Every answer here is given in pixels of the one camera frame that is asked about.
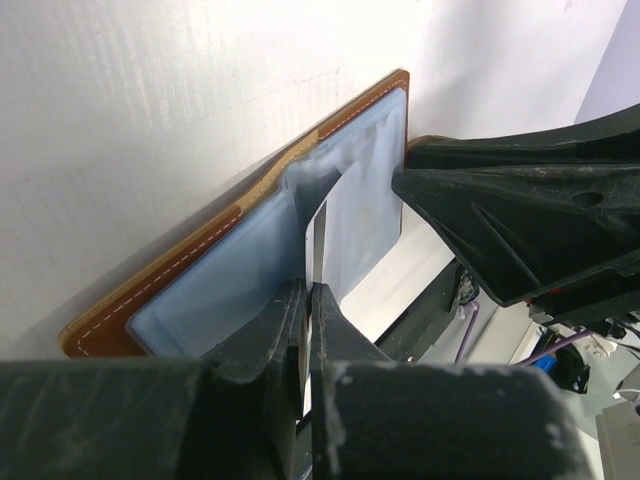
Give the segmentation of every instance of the brown leather trim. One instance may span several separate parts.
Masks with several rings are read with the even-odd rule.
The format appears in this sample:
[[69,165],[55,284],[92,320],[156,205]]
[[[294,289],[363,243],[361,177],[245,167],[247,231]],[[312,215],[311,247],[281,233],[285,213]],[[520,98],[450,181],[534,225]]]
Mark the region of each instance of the brown leather trim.
[[397,70],[294,141],[272,160],[269,170],[233,205],[67,325],[58,338],[64,353],[69,357],[145,355],[144,350],[125,330],[129,318],[192,265],[256,205],[271,195],[287,165],[346,125],[392,89],[408,90],[408,87],[408,72]]

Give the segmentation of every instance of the wallet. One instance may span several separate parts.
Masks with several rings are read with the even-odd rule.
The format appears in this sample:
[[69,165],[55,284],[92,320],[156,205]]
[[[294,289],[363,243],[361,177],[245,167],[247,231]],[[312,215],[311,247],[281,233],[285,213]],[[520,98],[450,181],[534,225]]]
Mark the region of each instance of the wallet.
[[339,302],[396,243],[409,74],[397,70],[267,161],[251,187],[69,323],[69,357],[197,357],[287,280]]

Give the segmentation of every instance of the screw hole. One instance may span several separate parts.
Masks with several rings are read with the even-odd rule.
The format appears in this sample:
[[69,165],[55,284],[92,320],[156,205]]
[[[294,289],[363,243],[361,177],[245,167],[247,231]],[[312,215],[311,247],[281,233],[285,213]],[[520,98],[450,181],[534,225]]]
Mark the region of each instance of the screw hole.
[[598,192],[583,192],[574,195],[571,200],[580,208],[591,208],[602,203],[604,196]]

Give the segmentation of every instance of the purple wire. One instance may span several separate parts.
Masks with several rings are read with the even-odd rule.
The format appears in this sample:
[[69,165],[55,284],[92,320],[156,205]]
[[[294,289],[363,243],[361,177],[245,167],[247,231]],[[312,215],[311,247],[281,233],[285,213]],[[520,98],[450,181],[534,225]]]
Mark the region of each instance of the purple wire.
[[583,330],[582,332],[571,335],[570,337],[563,338],[559,342],[554,343],[553,345],[545,348],[544,350],[536,353],[535,355],[531,355],[529,358],[525,358],[524,360],[514,363],[514,365],[531,365],[534,362],[537,362],[542,357],[546,357],[547,355],[555,352],[556,350],[560,350],[562,347],[566,347],[567,345],[575,342],[576,340],[580,340],[581,338],[588,337],[589,335],[593,335],[591,330]]
[[[467,331],[464,332],[464,337],[462,337],[462,343],[460,344],[460,348],[458,349],[458,353],[456,354],[456,359],[454,363],[460,363],[462,360],[462,355],[464,353],[464,348],[467,346],[467,342],[469,341],[469,337],[471,336],[471,330],[473,330],[473,325],[476,323],[476,318],[478,318],[478,312],[480,311],[480,305],[478,302],[469,302],[464,305],[462,308],[465,310],[473,309],[473,315],[471,316],[471,321],[469,322],[469,326],[467,327]],[[468,312],[465,312],[465,318],[469,315]]]

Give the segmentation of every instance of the purple cable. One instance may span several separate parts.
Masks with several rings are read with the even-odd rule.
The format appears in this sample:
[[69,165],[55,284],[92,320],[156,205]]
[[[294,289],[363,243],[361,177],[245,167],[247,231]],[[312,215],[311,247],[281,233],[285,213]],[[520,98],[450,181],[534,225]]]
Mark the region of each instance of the purple cable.
[[478,318],[478,312],[480,311],[480,305],[478,302],[469,302],[466,305],[463,305],[462,308],[465,310],[464,318],[469,316],[469,310],[473,310],[473,315],[471,316],[471,321],[469,322],[469,326],[467,327],[467,331],[464,332],[464,337],[462,337],[462,343],[460,344],[460,348],[458,349],[458,353],[456,354],[456,359],[454,363],[460,363],[462,360],[462,355],[464,353],[464,347],[467,346],[467,342],[469,341],[469,337],[471,336],[471,330],[473,330],[473,325],[476,323],[476,318]]
[[559,342],[554,343],[550,347],[545,348],[544,350],[536,353],[535,355],[531,355],[529,358],[525,358],[524,360],[514,363],[514,365],[531,365],[534,362],[537,362],[542,357],[545,357],[556,350],[560,350],[562,347],[566,347],[567,345],[575,342],[576,340],[580,340],[581,338],[588,337],[589,335],[593,335],[591,330],[583,330],[582,332],[571,335],[570,337],[563,338]]

